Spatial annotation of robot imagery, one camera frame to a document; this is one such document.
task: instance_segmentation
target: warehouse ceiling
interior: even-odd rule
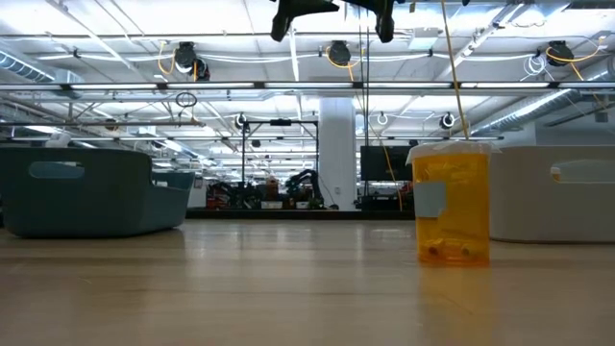
[[[368,40],[365,27],[374,28],[373,14],[366,18],[362,12],[359,18],[357,9],[340,1],[334,3],[342,7],[341,11],[298,17],[291,28],[294,37],[287,35],[282,42],[276,42],[269,32],[278,4],[267,0],[64,0],[61,4],[58,0],[4,0],[0,2],[0,44],[44,70],[65,69],[86,83],[192,82],[191,76],[177,68],[170,74],[161,71],[171,68],[170,55],[181,41],[195,43],[197,54],[209,66],[212,82],[360,81],[367,78],[368,65],[370,81],[452,79],[447,71],[450,61],[438,1],[418,1],[414,12],[410,11],[409,2],[396,5],[393,13],[396,35],[389,43],[381,43],[373,29]],[[476,43],[465,59],[459,60],[457,75],[462,81],[534,82],[576,78],[570,65],[541,65],[541,61],[531,57],[537,51],[544,52],[550,41],[565,40],[575,57],[595,54],[592,59],[577,64],[582,69],[606,58],[615,48],[615,11],[604,7],[581,9],[579,2],[570,6],[570,1],[536,0],[535,5],[525,5],[519,12],[516,5],[512,6],[513,16],[504,12],[505,1],[472,1],[467,7],[461,6],[460,1],[447,3],[454,53]],[[513,19],[501,22],[498,30],[489,30],[499,14],[507,13]],[[359,34],[361,23],[363,31]],[[362,64],[363,76],[361,64],[349,69],[329,62],[326,51],[334,40],[346,42],[354,59],[351,63],[357,62],[361,48],[366,52],[369,47],[370,63]],[[31,81],[0,69],[0,83]],[[229,100],[225,99],[224,90],[201,93],[211,97],[204,96],[206,101],[189,111],[207,124],[208,130],[158,126],[154,130],[156,134],[197,136],[213,131],[224,136],[236,135],[234,120],[242,112],[251,120],[300,116],[317,120],[318,100],[327,96],[323,92],[263,94],[246,90],[234,94],[240,97]],[[151,97],[152,92],[134,91],[127,98],[138,99],[143,95]],[[52,103],[51,93],[19,92],[12,96],[58,114],[69,112],[69,103]],[[181,111],[174,104],[174,94],[155,96],[168,105],[151,101],[94,102],[104,96],[101,92],[88,91],[84,93],[88,102],[62,100],[72,102],[73,113],[83,112],[80,121],[112,117],[120,121],[170,121],[171,115],[176,119]],[[464,95],[462,106],[468,112],[470,123],[477,124],[519,98],[517,94],[485,91]],[[359,114],[357,99],[355,103]],[[370,112],[370,121],[384,136],[441,134],[438,122],[442,114],[458,113],[451,94],[410,95],[399,91],[372,96]],[[382,120],[381,113],[387,114],[385,123],[377,121]],[[300,127],[283,131],[263,127],[260,131],[264,135],[305,134]],[[97,132],[101,136],[109,135],[106,130]],[[185,145],[209,159],[233,157],[233,150],[219,142]],[[258,149],[309,151],[315,148],[313,141],[306,140],[268,142]]]

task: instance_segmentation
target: wooden floor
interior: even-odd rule
[[[115,240],[0,231],[0,345],[613,345],[615,247],[494,243],[417,264],[411,222],[188,221]]]

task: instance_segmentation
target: pillar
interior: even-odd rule
[[[325,205],[337,204],[340,210],[355,210],[357,143],[353,99],[321,98],[319,127],[320,189]]]

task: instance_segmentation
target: ceiling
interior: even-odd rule
[[[86,83],[137,83],[190,82],[190,77],[177,69],[164,75],[159,68],[159,51],[171,54],[180,41],[194,41],[201,55],[216,56],[207,59],[211,80],[230,81],[350,81],[349,69],[337,68],[319,52],[331,45],[332,40],[346,40],[354,57],[361,47],[369,46],[371,62],[352,69],[352,78],[366,78],[369,66],[370,81],[450,81],[450,73],[442,75],[450,65],[447,56],[443,17],[438,2],[417,4],[410,13],[409,4],[397,5],[394,12],[396,36],[390,43],[380,43],[374,32],[369,44],[365,26],[374,27],[374,15],[368,19],[357,18],[352,9],[335,13],[315,14],[296,18],[293,22],[297,69],[293,68],[290,36],[278,43],[269,37],[271,19],[276,14],[277,3],[266,0],[65,0],[63,4],[73,16],[70,18],[56,10],[49,1],[54,0],[4,0],[0,2],[0,43],[14,52],[46,68],[66,69],[81,76]],[[503,9],[503,1],[476,1],[468,7],[450,1],[447,15],[454,52],[462,49],[473,37],[484,31]],[[546,71],[528,74],[528,55],[545,49],[551,40],[565,40],[576,57],[588,56],[597,50],[597,34],[606,32],[600,42],[600,52],[595,58],[581,62],[579,68],[591,65],[608,56],[614,48],[615,11],[565,10],[555,5],[535,7],[524,12],[515,21],[489,35],[472,52],[468,59],[459,62],[457,77],[462,81],[520,81],[527,82],[570,78],[572,68],[547,66]],[[363,24],[359,37],[358,29]],[[102,40],[92,39],[84,28]],[[441,57],[416,57],[426,54],[428,48],[412,50],[411,44],[420,43],[418,37],[426,28],[437,28],[428,48]],[[129,68],[110,54],[115,52],[124,60],[132,60]],[[502,58],[515,58],[502,61]],[[171,67],[169,59],[160,61],[164,68]],[[15,74],[0,69],[0,83],[27,83]],[[208,95],[224,97],[225,91],[208,91]],[[28,92],[15,93],[27,101],[37,101],[44,95]],[[174,104],[172,95],[159,100],[171,101],[171,113],[177,115],[181,108]],[[244,101],[214,100],[201,102],[192,110],[193,115],[221,135],[232,135],[234,117],[243,112],[250,119],[289,117],[317,120],[320,94],[295,96],[277,94],[259,98],[253,91],[246,91]],[[494,112],[518,100],[515,95],[489,93],[466,95],[461,98],[471,124],[479,123]],[[357,113],[360,105],[357,100]],[[40,103],[50,111],[68,113],[68,103]],[[90,103],[73,104],[74,111],[85,110]],[[457,114],[453,95],[427,95],[420,98],[408,94],[374,95],[370,99],[370,121],[376,131],[389,136],[428,136],[439,132],[439,116],[446,112]],[[94,110],[84,112],[80,120],[98,121],[109,117],[120,120],[169,120],[169,112],[162,103],[123,102],[96,104]],[[377,120],[384,112],[386,124]],[[202,128],[158,126],[160,136],[195,136]],[[264,135],[279,134],[277,128],[261,130]],[[299,135],[301,128],[285,128],[285,135]],[[101,135],[108,132],[98,131]],[[231,149],[219,142],[190,141],[185,143],[194,152],[209,159],[231,158]],[[312,141],[263,143],[259,150],[314,150]]]

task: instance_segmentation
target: orange object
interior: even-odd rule
[[[418,258],[427,263],[486,265],[490,147],[468,142],[441,145],[410,152]],[[420,208],[422,203],[431,206],[427,212]]]

